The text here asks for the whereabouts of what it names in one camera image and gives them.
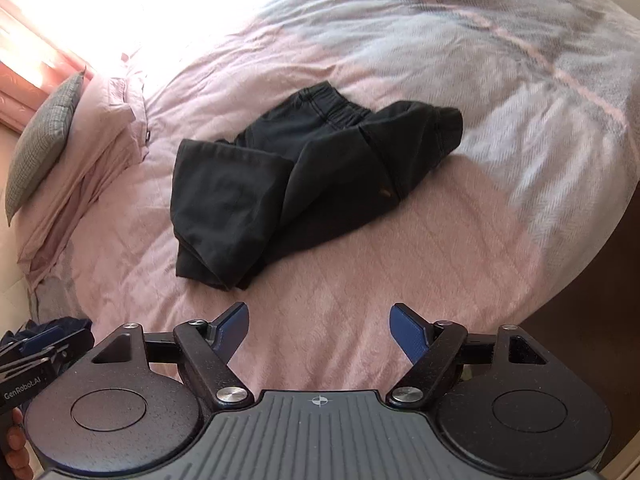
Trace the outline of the person's left hand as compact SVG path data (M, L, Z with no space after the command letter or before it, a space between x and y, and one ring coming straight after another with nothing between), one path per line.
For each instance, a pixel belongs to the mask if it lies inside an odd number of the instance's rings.
M27 440L22 427L23 414L19 408L14 408L12 411L12 420L12 426L6 432L6 442L9 445L9 451L6 452L6 462L11 467L15 478L32 480L34 471L30 463Z

